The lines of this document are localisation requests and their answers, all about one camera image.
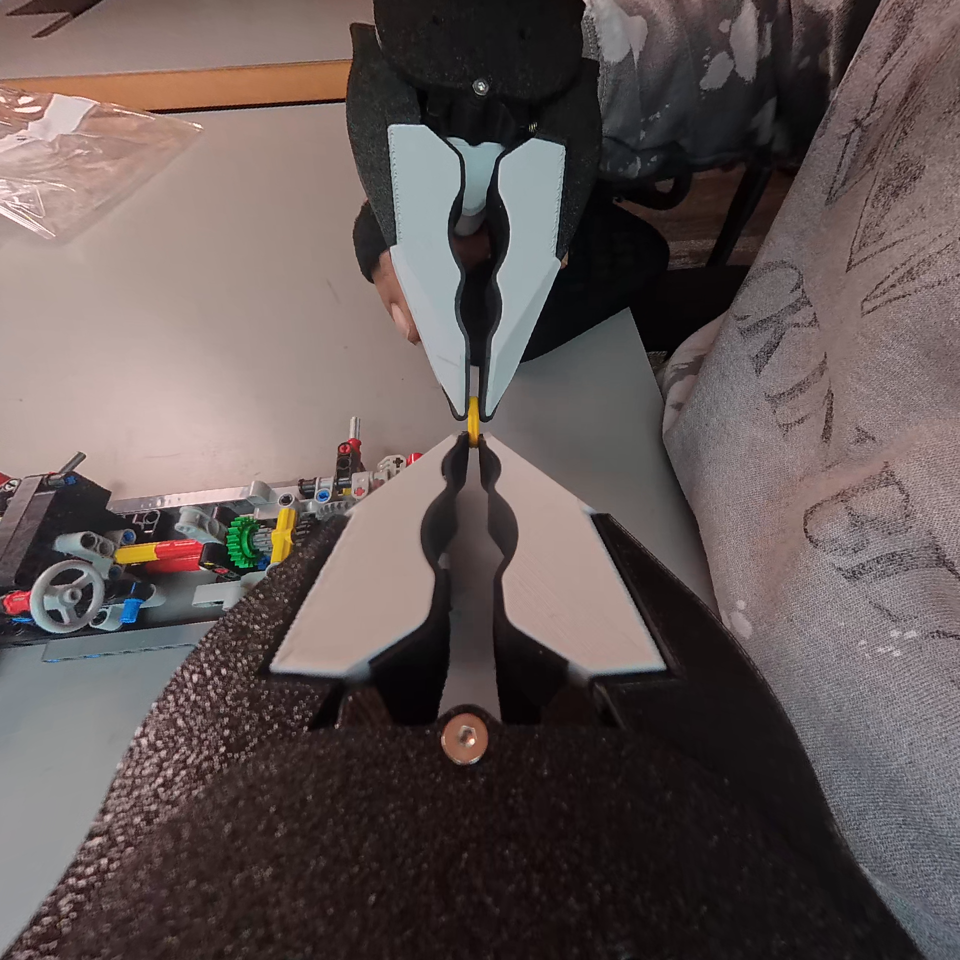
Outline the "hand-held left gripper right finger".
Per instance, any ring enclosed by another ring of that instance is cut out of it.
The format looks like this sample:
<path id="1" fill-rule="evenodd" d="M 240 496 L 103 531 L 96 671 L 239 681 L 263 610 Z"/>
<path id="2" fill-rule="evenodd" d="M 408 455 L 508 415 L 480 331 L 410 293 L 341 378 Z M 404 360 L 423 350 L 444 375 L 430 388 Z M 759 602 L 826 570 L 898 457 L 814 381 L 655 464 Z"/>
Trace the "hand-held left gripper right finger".
<path id="1" fill-rule="evenodd" d="M 535 724 L 555 697 L 667 664 L 597 526 L 597 512 L 497 438 L 478 441 L 501 718 Z"/>

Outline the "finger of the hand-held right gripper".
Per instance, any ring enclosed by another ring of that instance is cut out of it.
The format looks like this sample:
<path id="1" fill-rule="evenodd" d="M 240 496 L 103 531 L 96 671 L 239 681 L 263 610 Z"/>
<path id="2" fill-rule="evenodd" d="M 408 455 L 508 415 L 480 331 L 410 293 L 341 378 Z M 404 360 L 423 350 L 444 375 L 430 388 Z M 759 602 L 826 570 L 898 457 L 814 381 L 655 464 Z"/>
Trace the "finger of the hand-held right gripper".
<path id="1" fill-rule="evenodd" d="M 393 269 L 420 342 L 455 419 L 467 417 L 469 339 L 459 316 L 464 271 L 451 246 L 464 162 L 424 125 L 388 126 Z"/>
<path id="2" fill-rule="evenodd" d="M 495 198 L 506 217 L 507 239 L 494 273 L 499 307 L 488 342 L 484 421 L 510 386 L 560 270 L 565 168 L 566 149 L 552 141 L 527 141 L 496 165 Z"/>

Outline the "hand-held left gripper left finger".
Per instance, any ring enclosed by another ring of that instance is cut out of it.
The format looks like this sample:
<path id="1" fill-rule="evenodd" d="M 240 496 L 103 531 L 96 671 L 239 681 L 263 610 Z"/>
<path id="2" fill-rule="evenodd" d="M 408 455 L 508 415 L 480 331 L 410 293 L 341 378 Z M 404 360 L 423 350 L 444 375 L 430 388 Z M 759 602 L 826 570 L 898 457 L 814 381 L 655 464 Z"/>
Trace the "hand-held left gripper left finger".
<path id="1" fill-rule="evenodd" d="M 470 458 L 446 438 L 347 514 L 280 642 L 275 677 L 376 689 L 397 724 L 431 723 L 450 669 L 450 576 L 456 499 Z"/>

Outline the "toy brick car chassis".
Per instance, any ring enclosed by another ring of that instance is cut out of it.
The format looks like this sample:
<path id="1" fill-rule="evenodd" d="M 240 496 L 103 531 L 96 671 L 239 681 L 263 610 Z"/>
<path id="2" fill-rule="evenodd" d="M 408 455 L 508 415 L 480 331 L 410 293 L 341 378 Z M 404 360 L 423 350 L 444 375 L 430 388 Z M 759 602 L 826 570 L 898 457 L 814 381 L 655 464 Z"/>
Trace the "toy brick car chassis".
<path id="1" fill-rule="evenodd" d="M 1 480 L 2 652 L 207 623 L 423 456 L 367 468 L 359 418 L 327 474 L 116 499 L 58 470 Z"/>

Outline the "grey desk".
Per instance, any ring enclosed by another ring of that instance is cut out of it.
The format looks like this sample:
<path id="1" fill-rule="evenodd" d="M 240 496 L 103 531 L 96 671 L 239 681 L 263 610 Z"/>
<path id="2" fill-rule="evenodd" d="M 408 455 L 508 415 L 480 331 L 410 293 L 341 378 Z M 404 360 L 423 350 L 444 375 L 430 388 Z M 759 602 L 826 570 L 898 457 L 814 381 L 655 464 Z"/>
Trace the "grey desk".
<path id="1" fill-rule="evenodd" d="M 351 416 L 365 463 L 460 424 L 354 255 L 363 201 L 342 104 L 187 117 L 204 132 L 66 243 L 2 223 L 2 472 L 87 455 L 119 498 L 329 471 Z M 662 443 L 631 313 L 522 365 L 489 432 L 615 517 L 716 612 Z M 451 543 L 441 705 L 494 712 L 500 556 L 471 459 Z M 2 652 L 2 953 L 58 883 L 135 731 L 189 646 L 46 661 Z"/>

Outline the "person's right hand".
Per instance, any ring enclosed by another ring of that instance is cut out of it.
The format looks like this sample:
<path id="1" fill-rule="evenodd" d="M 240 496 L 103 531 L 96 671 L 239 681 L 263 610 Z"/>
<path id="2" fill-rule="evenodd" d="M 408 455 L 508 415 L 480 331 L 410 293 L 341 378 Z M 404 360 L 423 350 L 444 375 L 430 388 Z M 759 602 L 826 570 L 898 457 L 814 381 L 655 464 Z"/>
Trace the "person's right hand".
<path id="1" fill-rule="evenodd" d="M 354 221 L 352 239 L 361 274 L 373 284 L 391 321 L 406 341 L 420 344 L 422 339 L 403 293 L 391 250 L 367 199 Z"/>

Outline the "wooden board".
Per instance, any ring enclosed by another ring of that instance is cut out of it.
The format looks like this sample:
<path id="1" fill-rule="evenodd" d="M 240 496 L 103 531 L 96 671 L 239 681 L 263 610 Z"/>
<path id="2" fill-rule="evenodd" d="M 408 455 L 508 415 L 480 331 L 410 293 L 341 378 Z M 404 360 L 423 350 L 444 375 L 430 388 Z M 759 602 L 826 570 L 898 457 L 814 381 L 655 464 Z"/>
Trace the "wooden board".
<path id="1" fill-rule="evenodd" d="M 339 103 L 349 59 L 197 70 L 4 78 L 2 86 L 115 104 L 139 112 L 189 113 Z"/>

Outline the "clear plastic bag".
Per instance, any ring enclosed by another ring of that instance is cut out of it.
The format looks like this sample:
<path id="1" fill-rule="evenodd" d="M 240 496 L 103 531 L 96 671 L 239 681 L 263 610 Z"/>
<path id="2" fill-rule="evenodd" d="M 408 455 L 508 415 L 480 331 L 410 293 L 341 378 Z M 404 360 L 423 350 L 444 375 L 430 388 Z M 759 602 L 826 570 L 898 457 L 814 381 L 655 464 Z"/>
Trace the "clear plastic bag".
<path id="1" fill-rule="evenodd" d="M 46 239 L 78 234 L 202 131 L 174 116 L 2 85 L 2 219 Z"/>

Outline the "black chair frame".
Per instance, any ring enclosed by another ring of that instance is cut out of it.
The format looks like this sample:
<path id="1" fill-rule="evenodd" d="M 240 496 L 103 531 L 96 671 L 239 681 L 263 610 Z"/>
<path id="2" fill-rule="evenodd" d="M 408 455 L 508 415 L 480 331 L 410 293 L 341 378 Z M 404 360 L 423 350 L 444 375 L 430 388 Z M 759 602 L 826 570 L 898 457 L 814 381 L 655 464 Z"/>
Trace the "black chair frame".
<path id="1" fill-rule="evenodd" d="M 750 222 L 774 179 L 770 146 L 713 166 L 668 154 L 656 173 L 600 177 L 598 191 L 652 226 L 666 241 L 669 268 L 724 268 L 756 255 L 761 240 Z"/>

